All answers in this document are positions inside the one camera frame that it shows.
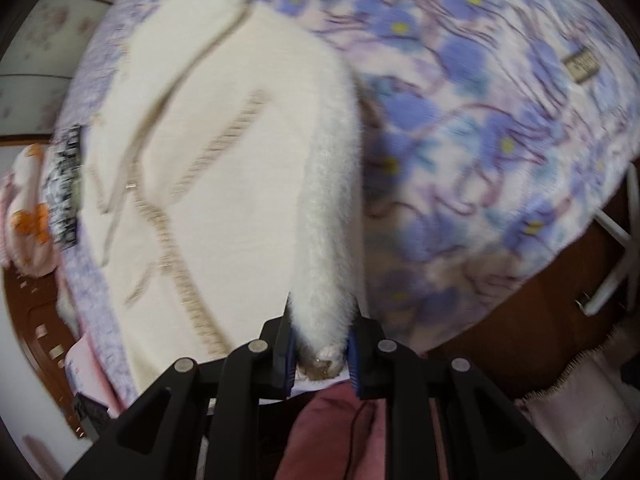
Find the pink sleeve forearm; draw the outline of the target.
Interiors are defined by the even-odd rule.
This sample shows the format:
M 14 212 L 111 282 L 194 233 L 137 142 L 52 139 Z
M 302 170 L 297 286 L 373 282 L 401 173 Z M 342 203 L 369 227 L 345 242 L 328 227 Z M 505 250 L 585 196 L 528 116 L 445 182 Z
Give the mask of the pink sleeve forearm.
M 340 382 L 317 392 L 300 412 L 276 477 L 383 479 L 385 445 L 385 402 L 361 401 L 349 382 Z

